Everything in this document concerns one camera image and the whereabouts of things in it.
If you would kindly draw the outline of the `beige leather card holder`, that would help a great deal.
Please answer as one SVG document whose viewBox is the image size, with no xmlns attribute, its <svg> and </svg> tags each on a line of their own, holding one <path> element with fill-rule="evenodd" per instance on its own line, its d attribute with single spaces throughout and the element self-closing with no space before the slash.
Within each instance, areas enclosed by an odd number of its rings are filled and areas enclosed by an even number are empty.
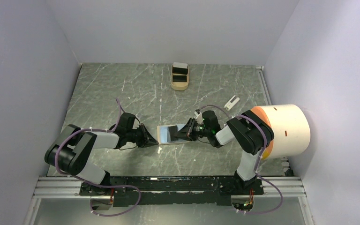
<svg viewBox="0 0 360 225">
<path fill-rule="evenodd" d="M 185 124 L 157 126 L 157 141 L 159 145 L 187 143 L 188 141 L 175 137 L 175 133 Z"/>
</svg>

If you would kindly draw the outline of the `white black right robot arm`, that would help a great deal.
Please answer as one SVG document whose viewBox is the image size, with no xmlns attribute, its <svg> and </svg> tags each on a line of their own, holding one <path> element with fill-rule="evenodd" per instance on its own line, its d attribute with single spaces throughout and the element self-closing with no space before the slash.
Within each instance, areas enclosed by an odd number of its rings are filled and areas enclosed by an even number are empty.
<svg viewBox="0 0 360 225">
<path fill-rule="evenodd" d="M 246 194 L 257 178 L 257 167 L 264 150 L 274 139 L 274 132 L 268 123 L 251 110 L 231 118 L 224 127 L 220 126 L 214 111 L 208 110 L 202 113 L 202 121 L 190 118 L 185 126 L 173 131 L 172 137 L 185 141 L 206 137 L 215 148 L 237 141 L 243 152 L 240 165 L 234 173 L 234 188 L 239 194 Z"/>
</svg>

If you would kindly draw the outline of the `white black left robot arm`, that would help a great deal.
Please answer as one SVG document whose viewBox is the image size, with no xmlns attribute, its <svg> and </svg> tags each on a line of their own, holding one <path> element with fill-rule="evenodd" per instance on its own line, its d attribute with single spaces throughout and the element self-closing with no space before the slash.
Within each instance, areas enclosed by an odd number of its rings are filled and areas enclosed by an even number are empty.
<svg viewBox="0 0 360 225">
<path fill-rule="evenodd" d="M 127 143 L 138 148 L 158 145 L 134 114 L 124 112 L 108 130 L 66 126 L 46 151 L 44 160 L 58 172 L 92 183 L 94 191 L 105 195 L 111 189 L 110 174 L 89 162 L 90 154 L 93 149 L 119 150 Z"/>
</svg>

